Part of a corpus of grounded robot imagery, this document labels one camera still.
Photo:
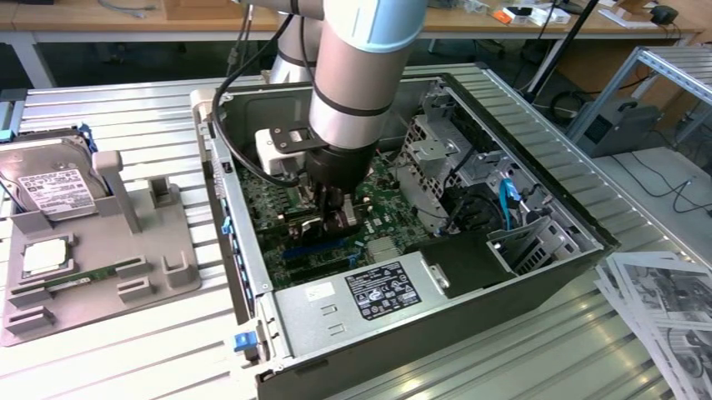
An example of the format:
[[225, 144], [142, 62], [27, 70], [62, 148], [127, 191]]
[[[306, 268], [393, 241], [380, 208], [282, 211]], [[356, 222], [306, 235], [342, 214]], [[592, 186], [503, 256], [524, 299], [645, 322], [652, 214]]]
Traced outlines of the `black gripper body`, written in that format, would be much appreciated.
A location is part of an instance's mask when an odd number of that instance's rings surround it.
[[306, 152], [305, 166], [314, 184], [353, 194], [366, 178], [377, 144], [358, 149], [322, 147]]

